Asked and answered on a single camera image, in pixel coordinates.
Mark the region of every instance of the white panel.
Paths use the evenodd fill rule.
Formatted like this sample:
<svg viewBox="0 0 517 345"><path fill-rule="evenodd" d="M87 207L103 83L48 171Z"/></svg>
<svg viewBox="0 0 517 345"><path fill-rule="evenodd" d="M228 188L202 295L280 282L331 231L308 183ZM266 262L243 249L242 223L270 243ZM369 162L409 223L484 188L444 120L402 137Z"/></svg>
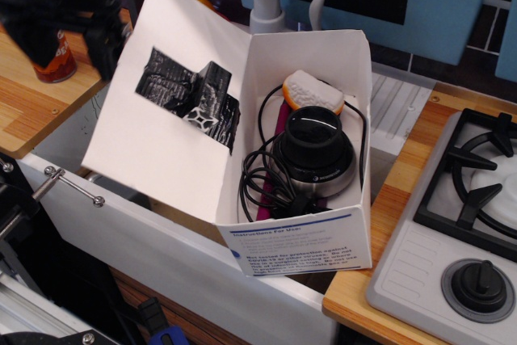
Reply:
<svg viewBox="0 0 517 345"><path fill-rule="evenodd" d="M48 163L19 162L33 188ZM230 251L69 172L65 177L106 204L95 208L63 183L42 205L68 242L253 344L331 344L337 324L323 295L279 276L242 274Z"/></svg>
<svg viewBox="0 0 517 345"><path fill-rule="evenodd" d="M372 147L397 156L432 89L375 76L372 96Z"/></svg>

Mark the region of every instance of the black knob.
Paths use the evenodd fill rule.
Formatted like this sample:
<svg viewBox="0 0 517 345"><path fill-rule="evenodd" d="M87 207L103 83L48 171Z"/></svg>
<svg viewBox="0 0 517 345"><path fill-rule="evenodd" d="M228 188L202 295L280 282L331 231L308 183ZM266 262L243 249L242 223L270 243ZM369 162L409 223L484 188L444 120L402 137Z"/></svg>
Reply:
<svg viewBox="0 0 517 345"><path fill-rule="evenodd" d="M303 107L285 124L282 150L287 160L310 169L331 165L346 151L341 121L324 107Z"/></svg>
<svg viewBox="0 0 517 345"><path fill-rule="evenodd" d="M504 279L488 260L457 270L452 276L452 292L462 305L478 313L493 313L506 301Z"/></svg>

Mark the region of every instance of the metal rod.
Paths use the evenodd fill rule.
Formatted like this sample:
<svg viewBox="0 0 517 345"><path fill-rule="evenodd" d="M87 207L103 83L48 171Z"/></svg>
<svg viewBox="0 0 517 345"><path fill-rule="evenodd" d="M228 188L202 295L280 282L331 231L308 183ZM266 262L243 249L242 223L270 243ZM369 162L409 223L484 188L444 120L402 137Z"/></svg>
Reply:
<svg viewBox="0 0 517 345"><path fill-rule="evenodd" d="M81 192L82 194L84 194L86 197L90 198L91 200L93 200L94 202L94 206L96 208L102 208L102 206L104 205L104 202L106 202L104 200L103 197L101 196L94 196L93 194L90 194L88 191L84 190L82 187L79 187L78 185L76 185L75 183L73 183L72 181L68 180L67 178L63 177L63 174L65 173L62 169L59 169L59 170L56 170L54 167L52 166L49 166L45 169L45 174L46 175L51 175L52 177L54 177L54 175L57 175L58 172L62 171L62 174L59 174L57 176L57 179L59 179L60 181L62 181L63 183L66 183L67 185L73 187L75 190Z"/></svg>
<svg viewBox="0 0 517 345"><path fill-rule="evenodd" d="M79 187L75 183L69 181L68 179L63 177L65 171L63 169L56 170L54 167L49 166L44 171L45 175L49 176L49 178L43 182L43 184L38 187L34 193L32 193L32 198L36 201L40 201L41 198L48 193L50 189L54 187L58 180L63 181L67 185L73 187L74 189L80 191L82 194L91 198L94 201L94 206L96 208L101 208L104 205L104 198L101 196L93 196L88 191L84 190L82 187ZM23 211L18 211L11 220L7 223L7 225L0 231L0 241L4 239L4 237L15 228L15 226L22 220Z"/></svg>

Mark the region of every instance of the wooden panel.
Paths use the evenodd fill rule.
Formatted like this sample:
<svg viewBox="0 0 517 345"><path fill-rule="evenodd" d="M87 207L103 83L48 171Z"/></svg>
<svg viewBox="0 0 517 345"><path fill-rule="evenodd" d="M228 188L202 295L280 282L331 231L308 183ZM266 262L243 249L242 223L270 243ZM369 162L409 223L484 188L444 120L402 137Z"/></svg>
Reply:
<svg viewBox="0 0 517 345"><path fill-rule="evenodd" d="M465 108L493 116L505 111L514 116L514 121L517 117L517 105L513 103L455 86L437 84L372 206L373 268L339 271L323 299L326 315L380 343L445 344L372 308L366 301L366 290L448 117Z"/></svg>
<svg viewBox="0 0 517 345"><path fill-rule="evenodd" d="M190 310L129 278L122 272L115 269L112 269L111 272L126 302L132 307L137 308L139 304L147 301L150 297L156 297L162 305L167 321L171 325L179 326L191 345L248 344L246 341L221 329L201 316L192 313ZM149 334L145 329L143 329L142 333L146 339L149 338Z"/></svg>
<svg viewBox="0 0 517 345"><path fill-rule="evenodd" d="M128 12L122 19L128 21ZM65 33L78 63L63 82L40 82L31 62L0 25L0 152L22 158L106 86L82 35Z"/></svg>

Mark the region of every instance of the orange sponge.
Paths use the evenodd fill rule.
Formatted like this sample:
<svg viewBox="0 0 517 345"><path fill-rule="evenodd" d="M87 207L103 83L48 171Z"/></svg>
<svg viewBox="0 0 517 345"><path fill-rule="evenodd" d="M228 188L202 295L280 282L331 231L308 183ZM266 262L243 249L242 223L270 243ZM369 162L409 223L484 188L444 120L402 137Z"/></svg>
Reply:
<svg viewBox="0 0 517 345"><path fill-rule="evenodd" d="M282 85L282 91L285 101L293 110L312 105L325 107L339 115L345 103L345 95L340 90L303 70L297 70L288 76Z"/></svg>

